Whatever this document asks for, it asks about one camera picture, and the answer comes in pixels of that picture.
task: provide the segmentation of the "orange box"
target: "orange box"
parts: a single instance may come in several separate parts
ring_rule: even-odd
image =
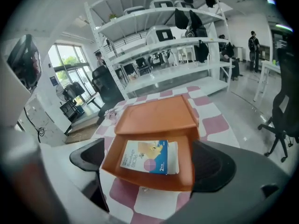
[[[151,189],[192,190],[192,142],[199,139],[198,120],[189,102],[182,95],[127,107],[115,127],[115,133],[116,137],[102,166],[105,171]],[[179,173],[150,174],[120,167],[128,140],[178,142]]]

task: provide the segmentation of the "checkered tablecloth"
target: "checkered tablecloth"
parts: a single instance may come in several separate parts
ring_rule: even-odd
[[[216,105],[198,86],[189,86],[163,91],[119,102],[115,107],[119,116],[129,105],[137,105],[153,100],[183,94],[199,118],[201,140],[209,140],[240,147],[239,143]],[[105,138],[105,154],[115,137],[115,125],[108,119],[96,130],[92,138]],[[100,179],[110,214],[132,224],[154,224],[169,218],[188,200],[189,192],[171,192],[145,189],[121,180],[100,169]]]

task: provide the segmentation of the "blue light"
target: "blue light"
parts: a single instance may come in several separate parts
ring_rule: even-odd
[[[275,26],[278,27],[278,28],[287,29],[287,30],[293,32],[293,29],[290,28],[290,27],[287,27],[287,26],[284,26],[284,25],[281,25],[281,24],[276,24]]]
[[[276,2],[275,2],[275,0],[267,0],[268,1],[268,3],[270,3],[270,4],[276,4]]]

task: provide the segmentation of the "box lid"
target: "box lid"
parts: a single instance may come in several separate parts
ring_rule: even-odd
[[[128,106],[115,127],[116,134],[156,133],[198,127],[183,95]]]

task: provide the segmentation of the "fluorescent light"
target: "fluorescent light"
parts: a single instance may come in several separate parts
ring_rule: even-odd
[[[290,28],[290,27],[287,27],[287,26],[284,26],[284,25],[281,25],[281,24],[276,24],[275,26],[278,27],[278,28],[287,29],[287,30],[293,32],[293,29]]]
[[[275,2],[275,0],[267,0],[268,1],[268,3],[270,3],[270,4],[276,4],[276,2]]]

